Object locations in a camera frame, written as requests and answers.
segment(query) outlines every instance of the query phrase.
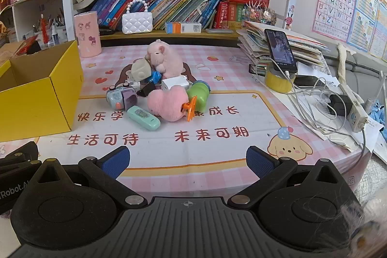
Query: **pink cylinder container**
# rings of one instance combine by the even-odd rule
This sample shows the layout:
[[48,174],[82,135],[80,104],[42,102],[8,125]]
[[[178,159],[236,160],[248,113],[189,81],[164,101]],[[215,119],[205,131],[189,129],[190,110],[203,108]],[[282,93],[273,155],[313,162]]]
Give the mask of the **pink cylinder container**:
[[89,11],[74,16],[75,34],[81,57],[93,57],[102,52],[97,23],[97,12]]

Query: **orange pacifier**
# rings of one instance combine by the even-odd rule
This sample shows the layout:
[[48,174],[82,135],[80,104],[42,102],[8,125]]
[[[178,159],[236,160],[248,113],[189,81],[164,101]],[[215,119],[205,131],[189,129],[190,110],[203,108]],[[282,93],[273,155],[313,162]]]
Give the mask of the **orange pacifier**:
[[184,103],[181,108],[187,110],[187,121],[189,122],[195,115],[195,105],[196,105],[197,96],[194,96],[191,99],[191,102]]

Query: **pink stuffed animal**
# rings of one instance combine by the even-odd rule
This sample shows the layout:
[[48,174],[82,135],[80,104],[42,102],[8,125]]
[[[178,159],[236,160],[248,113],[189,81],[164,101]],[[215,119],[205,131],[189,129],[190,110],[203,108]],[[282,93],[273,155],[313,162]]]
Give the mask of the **pink stuffed animal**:
[[179,54],[160,39],[149,44],[145,59],[150,60],[156,71],[163,75],[163,79],[177,77],[183,71],[183,61]]
[[188,95],[182,86],[176,85],[169,91],[153,90],[147,97],[147,103],[153,115],[175,122],[186,113],[186,110],[181,110],[181,106],[188,103]]

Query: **green toy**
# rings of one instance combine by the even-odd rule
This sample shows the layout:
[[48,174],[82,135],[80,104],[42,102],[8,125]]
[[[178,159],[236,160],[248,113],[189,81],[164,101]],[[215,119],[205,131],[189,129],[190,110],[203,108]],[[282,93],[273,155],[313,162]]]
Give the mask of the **green toy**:
[[204,112],[206,109],[207,98],[210,95],[211,88],[207,82],[202,80],[195,81],[192,86],[187,90],[188,99],[197,96],[195,111]]

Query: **yellow tape roll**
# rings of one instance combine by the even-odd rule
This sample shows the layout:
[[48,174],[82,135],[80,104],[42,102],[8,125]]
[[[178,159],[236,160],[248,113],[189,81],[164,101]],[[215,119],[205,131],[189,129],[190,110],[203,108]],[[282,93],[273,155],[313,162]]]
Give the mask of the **yellow tape roll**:
[[[294,82],[295,74],[290,74],[290,80]],[[289,80],[273,68],[273,65],[266,67],[265,84],[272,90],[279,93],[288,93],[292,90]]]

